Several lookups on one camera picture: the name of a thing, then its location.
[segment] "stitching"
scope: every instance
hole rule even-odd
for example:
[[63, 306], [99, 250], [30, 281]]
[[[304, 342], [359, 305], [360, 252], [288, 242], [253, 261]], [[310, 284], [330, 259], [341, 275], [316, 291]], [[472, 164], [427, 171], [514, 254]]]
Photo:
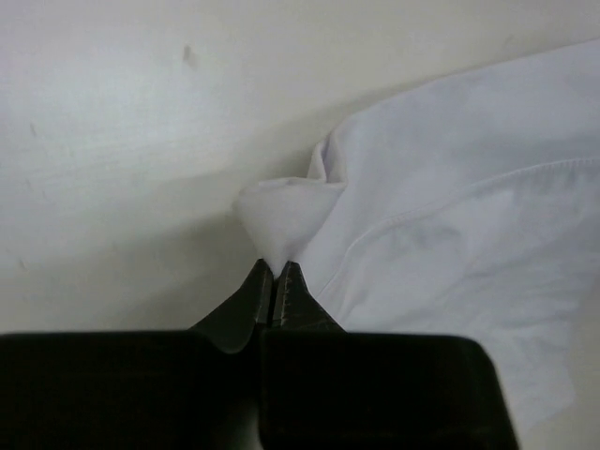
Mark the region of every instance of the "stitching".
[[414, 220], [416, 218], [423, 218], [425, 216], [431, 215], [441, 209], [444, 209], [444, 207], [447, 206], [452, 201], [458, 200], [459, 198], [461, 198], [473, 191], [476, 191], [481, 188], [489, 188], [490, 186], [498, 184], [501, 181], [505, 181], [510, 178], [519, 177], [525, 173], [533, 173], [533, 172], [539, 172], [539, 171], [543, 171], [543, 170], [553, 171], [556, 169], [560, 169], [561, 167], [572, 168], [572, 167], [579, 166], [579, 165], [587, 166], [587, 165], [596, 165], [596, 164], [600, 164], [600, 157], [565, 159], [565, 160], [561, 160], [561, 161], [546, 162], [543, 164], [537, 164], [534, 166], [517, 169], [512, 172], [492, 176], [492, 177], [486, 178], [484, 180], [470, 184], [466, 187], [462, 187], [447, 196], [441, 197], [440, 199], [429, 202], [429, 203], [425, 204], [424, 206], [415, 208], [411, 211], [407, 211], [407, 212], [401, 213], [396, 216], [385, 218], [382, 221], [373, 225], [368, 230], [366, 230], [363, 234], [358, 236], [348, 246], [348, 248], [346, 249], [346, 252], [344, 253], [344, 256], [341, 259], [341, 262], [339, 263], [339, 266], [337, 267], [337, 270], [332, 274], [332, 276], [325, 283], [325, 285], [319, 291], [319, 293], [317, 293], [315, 295], [315, 298], [320, 298], [322, 294], [326, 294], [330, 289], [332, 289], [335, 286], [338, 279], [347, 270], [348, 261], [350, 259], [350, 255], [353, 253], [353, 250], [357, 246], [362, 244], [364, 241], [366, 241], [373, 234], [383, 233], [391, 228], [395, 228], [399, 225], [402, 225], [403, 223], [408, 222], [409, 220]]

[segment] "white fabric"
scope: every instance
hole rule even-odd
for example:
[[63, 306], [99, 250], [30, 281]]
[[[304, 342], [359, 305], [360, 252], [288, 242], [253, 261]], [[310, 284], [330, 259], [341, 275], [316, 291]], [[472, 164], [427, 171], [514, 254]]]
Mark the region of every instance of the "white fabric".
[[376, 104], [235, 209], [345, 328], [479, 341], [522, 432], [574, 399], [570, 322], [600, 273], [600, 41]]

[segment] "white garment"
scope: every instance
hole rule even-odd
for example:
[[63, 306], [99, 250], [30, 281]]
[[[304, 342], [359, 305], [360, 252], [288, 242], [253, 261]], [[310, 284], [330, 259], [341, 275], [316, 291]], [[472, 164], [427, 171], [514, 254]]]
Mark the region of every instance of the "white garment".
[[378, 103], [235, 209], [346, 329], [479, 341], [524, 432], [574, 399], [570, 322], [600, 273], [600, 41]]

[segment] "white table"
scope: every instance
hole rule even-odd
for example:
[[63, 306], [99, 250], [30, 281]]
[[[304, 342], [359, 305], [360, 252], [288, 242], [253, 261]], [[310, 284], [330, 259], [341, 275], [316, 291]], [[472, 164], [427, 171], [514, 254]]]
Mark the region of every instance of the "white table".
[[[256, 257], [240, 188], [400, 89], [597, 37], [597, 0], [3, 0], [0, 330], [191, 325]], [[526, 449], [600, 448], [596, 303]]]

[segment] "stain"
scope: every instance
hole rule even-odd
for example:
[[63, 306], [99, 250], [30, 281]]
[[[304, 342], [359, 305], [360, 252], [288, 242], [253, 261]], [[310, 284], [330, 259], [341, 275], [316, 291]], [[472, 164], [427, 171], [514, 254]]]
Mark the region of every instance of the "stain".
[[198, 65], [198, 58], [196, 56], [196, 53], [194, 53], [194, 51], [191, 50], [191, 47], [188, 44], [186, 44], [186, 46], [184, 47], [183, 61], [191, 68], [196, 68], [196, 66]]
[[508, 47], [513, 40], [515, 40], [515, 35], [509, 35], [502, 43], [502, 48], [505, 49]]

